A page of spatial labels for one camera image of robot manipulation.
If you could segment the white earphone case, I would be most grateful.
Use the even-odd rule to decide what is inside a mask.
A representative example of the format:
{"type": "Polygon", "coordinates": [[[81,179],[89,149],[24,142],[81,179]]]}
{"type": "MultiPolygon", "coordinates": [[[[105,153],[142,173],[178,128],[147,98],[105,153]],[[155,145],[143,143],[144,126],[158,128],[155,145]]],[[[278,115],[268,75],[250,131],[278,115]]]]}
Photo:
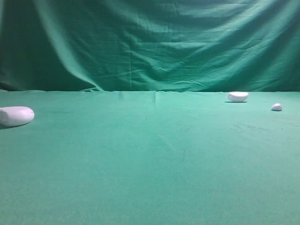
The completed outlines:
{"type": "Polygon", "coordinates": [[[247,100],[248,96],[249,96],[248,92],[232,91],[226,95],[226,98],[229,101],[239,103],[239,102],[245,102],[247,100]]]}

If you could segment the white oblong case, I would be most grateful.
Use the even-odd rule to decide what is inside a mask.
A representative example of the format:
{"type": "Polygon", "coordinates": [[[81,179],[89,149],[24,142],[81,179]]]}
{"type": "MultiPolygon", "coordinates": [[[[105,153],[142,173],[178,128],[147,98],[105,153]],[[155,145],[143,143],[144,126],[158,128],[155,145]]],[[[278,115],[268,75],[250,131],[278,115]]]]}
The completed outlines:
{"type": "Polygon", "coordinates": [[[10,106],[0,108],[0,124],[5,127],[17,127],[30,123],[35,117],[31,108],[10,106]]]}

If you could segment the green table cloth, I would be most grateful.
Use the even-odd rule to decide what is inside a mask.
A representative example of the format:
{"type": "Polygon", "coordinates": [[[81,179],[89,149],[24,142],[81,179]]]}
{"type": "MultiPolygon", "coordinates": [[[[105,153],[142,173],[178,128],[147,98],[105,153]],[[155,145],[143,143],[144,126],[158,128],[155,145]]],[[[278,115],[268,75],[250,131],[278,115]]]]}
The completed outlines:
{"type": "Polygon", "coordinates": [[[0,93],[3,225],[297,225],[300,94],[0,93]],[[271,107],[280,103],[282,111],[271,107]]]}

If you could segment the green backdrop curtain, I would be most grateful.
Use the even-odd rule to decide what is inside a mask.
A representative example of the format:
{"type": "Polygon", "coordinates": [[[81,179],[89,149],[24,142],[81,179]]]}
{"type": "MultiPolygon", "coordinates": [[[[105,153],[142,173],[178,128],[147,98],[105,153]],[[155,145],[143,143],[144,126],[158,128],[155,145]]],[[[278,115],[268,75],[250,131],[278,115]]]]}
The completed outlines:
{"type": "Polygon", "coordinates": [[[297,0],[3,0],[0,87],[299,91],[297,0]]]}

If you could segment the small white earbud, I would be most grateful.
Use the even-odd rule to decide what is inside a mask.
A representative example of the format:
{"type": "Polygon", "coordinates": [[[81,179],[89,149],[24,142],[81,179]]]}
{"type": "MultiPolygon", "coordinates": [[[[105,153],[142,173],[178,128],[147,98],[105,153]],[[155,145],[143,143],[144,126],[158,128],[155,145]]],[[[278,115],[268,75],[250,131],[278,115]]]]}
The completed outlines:
{"type": "Polygon", "coordinates": [[[283,108],[282,108],[282,105],[280,103],[276,103],[274,104],[272,107],[271,107],[271,110],[272,111],[282,111],[283,108]]]}

